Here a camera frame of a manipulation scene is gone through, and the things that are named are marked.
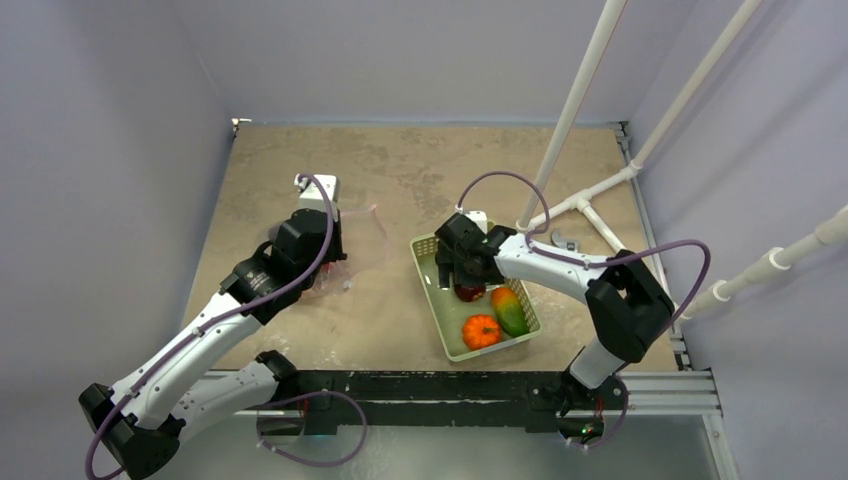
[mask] floor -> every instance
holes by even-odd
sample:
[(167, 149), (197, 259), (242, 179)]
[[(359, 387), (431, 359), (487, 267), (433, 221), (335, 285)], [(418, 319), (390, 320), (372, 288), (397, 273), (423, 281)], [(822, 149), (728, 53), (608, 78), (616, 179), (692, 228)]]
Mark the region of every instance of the floor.
[[(212, 219), (185, 323), (217, 291), (233, 266), (250, 256), (270, 226), (297, 204), (292, 186), (299, 172), (339, 177), (339, 206), (374, 213), (388, 241), (357, 237), (345, 249), (353, 258), (386, 259), (357, 273), (352, 287), (313, 295), (281, 312), (232, 349), (216, 365), (239, 369), (264, 350), (276, 349), (301, 369), (355, 370), (559, 370), (594, 336), (588, 311), (557, 292), (528, 285), (544, 332), (528, 342), (451, 363), (418, 279), (409, 248), (414, 237), (433, 232), (453, 212), (469, 181), (490, 170), (533, 178), (550, 139), (548, 128), (478, 127), (270, 127), (240, 129)], [(623, 166), (612, 130), (576, 129), (569, 135), (545, 190), (557, 201), (617, 172)], [(529, 190), (513, 179), (479, 184), (466, 206), (513, 226)], [(631, 250), (645, 248), (629, 185), (593, 201)], [(580, 242), (580, 250), (612, 254), (582, 215), (569, 213), (554, 226)], [(667, 338), (633, 370), (676, 370)]]

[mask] beige table surface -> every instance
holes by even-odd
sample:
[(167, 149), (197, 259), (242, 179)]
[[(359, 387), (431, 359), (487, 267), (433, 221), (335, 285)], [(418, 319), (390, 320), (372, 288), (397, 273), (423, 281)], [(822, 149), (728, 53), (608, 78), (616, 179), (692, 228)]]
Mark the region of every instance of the beige table surface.
[[(591, 319), (578, 301), (536, 285), (528, 285), (528, 290), (544, 325), (542, 335), (451, 363), (409, 249), (412, 238), (433, 232), (451, 215), (457, 197), (477, 175), (512, 170), (532, 179), (551, 132), (549, 128), (492, 127), (241, 128), (184, 323), (199, 313), (233, 266), (251, 255), (260, 232), (287, 219), (296, 208), (294, 175), (327, 173), (341, 181), (342, 210), (377, 205), (390, 239), (388, 260), (354, 276), (352, 288), (345, 293), (301, 300), (287, 308), (233, 348), (216, 368), (239, 369), (257, 353), (276, 349), (301, 369), (563, 369), (593, 338)], [(546, 197), (556, 203), (622, 165), (612, 130), (576, 129), (568, 137)], [(465, 206), (513, 226), (528, 193), (514, 179), (491, 178), (472, 191)], [(629, 185), (618, 185), (593, 205), (628, 248), (645, 248)], [(580, 214), (563, 215), (554, 226), (578, 239), (583, 252), (613, 253)], [(667, 337), (656, 342), (642, 363), (630, 368), (676, 370)]]

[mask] gray wall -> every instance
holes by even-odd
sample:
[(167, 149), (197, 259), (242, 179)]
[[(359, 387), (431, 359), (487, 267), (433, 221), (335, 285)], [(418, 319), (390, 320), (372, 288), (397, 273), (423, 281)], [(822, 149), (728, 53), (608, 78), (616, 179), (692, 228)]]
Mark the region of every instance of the gray wall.
[(182, 318), (232, 125), (180, 28), (164, 0), (0, 3), (2, 478), (82, 478), (77, 395)]
[[(739, 0), (701, 1), (633, 116), (636, 145)], [(801, 238), (848, 204), (848, 3), (767, 1), (640, 183), (660, 241), (695, 237), (715, 254), (708, 282)], [(676, 298), (700, 260), (665, 255)], [(746, 479), (848, 472), (848, 248), (684, 325), (712, 367)]]
[[(603, 1), (175, 0), (235, 116), (553, 122)], [(626, 120), (695, 0), (626, 7), (578, 121)]]

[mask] green plastic basket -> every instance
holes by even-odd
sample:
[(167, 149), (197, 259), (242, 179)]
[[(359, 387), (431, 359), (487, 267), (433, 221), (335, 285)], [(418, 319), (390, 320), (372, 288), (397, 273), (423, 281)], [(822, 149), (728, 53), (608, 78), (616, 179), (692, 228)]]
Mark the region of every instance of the green plastic basket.
[(409, 246), (412, 249), (412, 257), (415, 259), (415, 267), (418, 269), (421, 286), (424, 287), (424, 294), (427, 296), (427, 303), (430, 304), (430, 311), (433, 313), (433, 320), (436, 321), (436, 329), (442, 339), (442, 346), (445, 347), (445, 354), (452, 362), (461, 362), (496, 352), (526, 342), (542, 333), (542, 324), (536, 316), (536, 310), (533, 308), (530, 296), (527, 295), (524, 283), (520, 280), (508, 278), (506, 279), (506, 286), (511, 288), (518, 296), (530, 331), (519, 337), (510, 337), (506, 333), (502, 333), (503, 339), (497, 344), (480, 350), (470, 350), (462, 341), (462, 326), (472, 315), (495, 315), (490, 301), (491, 291), (487, 291), (486, 295), (479, 300), (466, 303), (457, 298), (453, 290), (439, 288), (439, 270), (436, 266), (438, 244), (439, 240), (435, 235), (425, 235), (412, 239)]

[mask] purple cable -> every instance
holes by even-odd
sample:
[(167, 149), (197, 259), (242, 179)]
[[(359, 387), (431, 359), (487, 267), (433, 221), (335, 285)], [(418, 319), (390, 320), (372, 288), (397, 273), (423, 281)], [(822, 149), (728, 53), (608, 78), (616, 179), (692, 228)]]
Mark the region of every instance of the purple cable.
[(277, 447), (268, 443), (268, 441), (265, 440), (265, 437), (262, 436), (262, 431), (260, 429), (259, 421), (257, 420), (256, 421), (256, 436), (257, 436), (257, 438), (259, 438), (259, 445), (262, 445), (263, 447), (265, 447), (266, 449), (268, 449), (272, 453), (276, 453), (277, 455), (280, 455), (281, 457), (288, 458), (289, 460), (293, 460), (297, 463), (300, 463), (300, 464), (303, 464), (303, 465), (306, 465), (306, 466), (309, 466), (309, 467), (338, 467), (339, 465), (341, 465), (341, 464), (347, 462), (348, 460), (352, 459), (353, 457), (355, 457), (356, 454), (359, 453), (359, 451), (362, 450), (362, 447), (365, 445), (365, 437), (368, 434), (368, 422), (365, 420), (365, 412), (362, 411), (362, 407), (360, 407), (359, 404), (356, 403), (356, 400), (350, 398), (349, 396), (347, 396), (347, 395), (345, 395), (341, 392), (334, 392), (334, 391), (329, 391), (329, 390), (328, 391), (320, 391), (320, 392), (311, 392), (311, 393), (306, 393), (304, 395), (298, 395), (297, 397), (292, 397), (292, 398), (288, 398), (288, 399), (285, 399), (285, 400), (280, 400), (280, 401), (277, 401), (277, 402), (266, 403), (264, 405), (260, 405), (260, 407), (262, 407), (262, 408), (282, 407), (283, 405), (288, 405), (290, 403), (299, 402), (301, 400), (308, 400), (310, 398), (319, 397), (321, 395), (329, 395), (331, 397), (341, 398), (342, 400), (345, 400), (348, 403), (350, 403), (351, 405), (353, 405), (353, 408), (356, 409), (356, 413), (359, 414), (359, 418), (360, 418), (360, 420), (362, 420), (362, 435), (359, 437), (359, 443), (356, 444), (356, 447), (353, 449), (353, 451), (351, 451), (350, 453), (348, 453), (347, 455), (345, 455), (344, 457), (342, 457), (338, 460), (333, 460), (333, 461), (330, 461), (330, 462), (319, 462), (319, 461), (316, 461), (316, 460), (308, 460), (306, 458), (298, 457), (297, 455), (293, 455), (293, 454), (288, 453), (286, 451), (280, 450)]
[[(212, 328), (213, 326), (217, 325), (218, 323), (220, 323), (220, 322), (222, 322), (222, 321), (224, 321), (224, 320), (226, 320), (230, 317), (233, 317), (235, 315), (239, 315), (239, 314), (244, 313), (248, 310), (252, 310), (252, 309), (254, 309), (254, 308), (256, 308), (260, 305), (263, 305), (267, 302), (270, 302), (270, 301), (276, 299), (277, 297), (279, 297), (281, 295), (285, 295), (288, 291), (290, 291), (296, 285), (298, 285), (301, 282), (303, 282), (304, 280), (306, 280), (306, 278), (309, 277), (309, 275), (311, 275), (312, 272), (314, 272), (315, 269), (317, 269), (321, 265), (321, 260), (324, 258), (324, 255), (327, 253), (327, 250), (330, 248), (330, 241), (333, 238), (333, 204), (330, 201), (330, 197), (327, 196), (327, 192), (326, 192), (326, 190), (324, 190), (324, 186), (321, 184), (321, 182), (318, 181), (318, 179), (316, 179), (311, 174), (303, 173), (303, 174), (300, 174), (298, 176), (298, 180), (301, 180), (304, 177), (309, 179), (309, 181), (312, 182), (313, 184), (315, 184), (315, 186), (318, 188), (318, 192), (321, 194), (321, 198), (324, 200), (324, 209), (327, 211), (327, 231), (326, 231), (326, 234), (324, 235), (324, 243), (321, 244), (321, 249), (318, 251), (318, 255), (315, 257), (315, 260), (312, 261), (312, 263), (309, 265), (309, 267), (307, 267), (306, 270), (302, 274), (300, 274), (299, 277), (295, 278), (294, 280), (292, 280), (291, 282), (289, 282), (288, 284), (286, 284), (285, 286), (283, 286), (279, 290), (275, 291), (271, 295), (268, 295), (267, 297), (257, 298), (256, 300), (253, 300), (252, 302), (245, 303), (244, 305), (241, 305), (241, 306), (236, 307), (236, 308), (234, 308), (234, 309), (232, 309), (228, 312), (225, 312), (225, 313), (222, 313), (221, 315), (213, 317), (209, 321), (207, 321), (206, 323), (203, 323), (202, 325), (200, 325), (200, 327), (198, 327), (198, 330), (199, 330), (199, 333), (200, 333), (201, 336), (208, 329)], [(193, 342), (195, 338), (197, 338), (197, 337), (193, 333), (189, 333), (188, 335), (186, 335), (185, 338), (180, 340), (179, 343), (174, 345), (173, 348), (171, 348), (170, 350), (168, 350), (168, 352), (166, 352), (164, 355), (162, 355), (162, 357), (160, 357), (159, 360), (156, 361), (156, 363), (154, 363), (150, 368), (147, 369), (146, 372), (144, 372), (144, 374), (141, 375), (141, 377), (139, 377), (138, 381), (136, 381), (130, 387), (130, 392), (132, 394), (138, 393), (139, 390), (141, 389), (141, 387), (143, 387), (147, 383), (147, 381), (150, 379), (150, 377), (152, 377), (154, 374), (156, 374), (156, 372), (158, 372), (162, 368), (162, 366), (164, 366), (168, 361), (170, 361), (177, 353), (182, 351), (183, 348), (185, 348), (188, 344)], [(115, 470), (114, 472), (106, 475), (105, 477), (98, 477), (94, 473), (93, 462), (94, 462), (94, 452), (97, 450), (97, 446), (100, 444), (100, 441), (103, 439), (103, 436), (106, 434), (106, 430), (107, 430), (109, 424), (112, 422), (112, 420), (118, 414), (118, 412), (120, 412), (127, 405), (127, 403), (129, 403), (129, 401), (130, 401), (130, 395), (124, 395), (118, 401), (118, 403), (115, 404), (115, 406), (112, 408), (112, 410), (109, 412), (109, 414), (106, 415), (106, 418), (103, 420), (103, 422), (100, 424), (100, 427), (95, 432), (94, 439), (92, 439), (91, 445), (89, 445), (88, 451), (85, 454), (85, 475), (88, 478), (88, 480), (111, 480), (111, 479), (117, 477), (118, 475), (120, 475), (121, 472), (124, 471), (123, 467), (121, 467), (121, 468), (118, 468), (117, 470)]]
[[(548, 202), (545, 201), (545, 196), (542, 195), (542, 191), (539, 190), (539, 187), (537, 187), (536, 184), (534, 184), (533, 182), (531, 182), (527, 178), (525, 178), (525, 177), (523, 177), (523, 176), (521, 176), (521, 175), (519, 175), (515, 172), (508, 172), (508, 171), (505, 171), (505, 170), (495, 170), (495, 171), (492, 171), (492, 172), (484, 173), (483, 175), (480, 175), (479, 177), (475, 178), (474, 180), (471, 181), (471, 183), (468, 184), (467, 187), (465, 187), (465, 190), (463, 190), (462, 195), (459, 196), (459, 201), (456, 203), (456, 208), (459, 211), (462, 211), (462, 202), (465, 200), (465, 197), (466, 197), (466, 195), (468, 195), (468, 192), (471, 190), (471, 188), (474, 185), (476, 185), (477, 183), (479, 183), (480, 180), (483, 180), (486, 177), (491, 177), (493, 175), (505, 175), (507, 177), (516, 178), (516, 179), (524, 182), (525, 184), (527, 184), (527, 186), (529, 186), (533, 190), (533, 193), (535, 193), (536, 196), (539, 198), (539, 203), (542, 204), (542, 210), (545, 212), (544, 228), (540, 229), (540, 228), (537, 227), (536, 229), (527, 232), (524, 235), (524, 241), (527, 244), (527, 247), (532, 252), (537, 253), (539, 255), (542, 255), (543, 257), (553, 258), (554, 260), (560, 260), (560, 261), (570, 263), (572, 265), (578, 265), (578, 266), (581, 266), (581, 267), (584, 267), (584, 268), (587, 268), (587, 269), (588, 268), (606, 268), (606, 267), (614, 267), (614, 266), (617, 266), (617, 265), (623, 265), (625, 263), (629, 263), (629, 262), (632, 262), (634, 260), (640, 260), (640, 259), (642, 259), (644, 257), (648, 257), (650, 255), (654, 255), (654, 254), (657, 254), (657, 253), (660, 253), (660, 252), (665, 252), (665, 251), (672, 250), (672, 249), (675, 249), (675, 248), (680, 248), (680, 247), (683, 247), (683, 246), (695, 246), (695, 247), (700, 248), (701, 251), (704, 253), (704, 263), (701, 265), (701, 271), (698, 272), (698, 277), (695, 279), (695, 283), (692, 284), (692, 288), (689, 290), (689, 293), (686, 294), (686, 298), (683, 299), (683, 303), (680, 304), (680, 306), (677, 308), (677, 310), (675, 310), (674, 313), (671, 315), (671, 317), (669, 317), (665, 326), (663, 326), (663, 329), (662, 329), (663, 332), (665, 332), (666, 330), (671, 328), (671, 326), (674, 325), (674, 322), (677, 321), (678, 318), (680, 318), (680, 315), (682, 315), (683, 312), (686, 310), (686, 308), (689, 306), (689, 304), (692, 303), (692, 300), (695, 298), (695, 295), (698, 293), (698, 290), (700, 290), (701, 285), (704, 283), (704, 279), (707, 276), (707, 271), (710, 268), (710, 262), (712, 261), (712, 254), (710, 253), (709, 247), (707, 247), (707, 245), (700, 240), (677, 240), (677, 241), (674, 241), (674, 242), (666, 243), (664, 245), (659, 245), (659, 246), (654, 247), (654, 248), (649, 248), (647, 250), (643, 250), (639, 253), (627, 255), (625, 257), (615, 258), (615, 259), (607, 260), (605, 262), (600, 262), (600, 263), (589, 263), (589, 264), (584, 264), (580, 260), (577, 260), (577, 259), (574, 259), (574, 258), (571, 258), (571, 257), (567, 257), (565, 255), (558, 255), (556, 253), (548, 252), (548, 251), (542, 250), (540, 248), (537, 248), (533, 244), (532, 236), (538, 235), (540, 233), (547, 232), (548, 229), (551, 226), (551, 213), (550, 213), (550, 210), (548, 209)], [(628, 408), (629, 402), (630, 402), (630, 394), (627, 391), (627, 387), (625, 387), (624, 381), (621, 379), (621, 377), (619, 377), (618, 375), (616, 375), (615, 377), (618, 380), (618, 382), (621, 384), (621, 391), (624, 394), (624, 407), (621, 410), (621, 415), (618, 417), (618, 420), (615, 422), (615, 424), (612, 426), (612, 428), (610, 428), (610, 430), (606, 434), (604, 434), (603, 437), (601, 437), (601, 440), (599, 440), (598, 442), (595, 442), (591, 446), (587, 445), (589, 448), (597, 447), (598, 445), (601, 445), (604, 442), (606, 442), (607, 440), (609, 440), (609, 438), (612, 437), (613, 434), (618, 431), (618, 429), (621, 427), (621, 424), (624, 423), (624, 417), (626, 416), (627, 408)]]

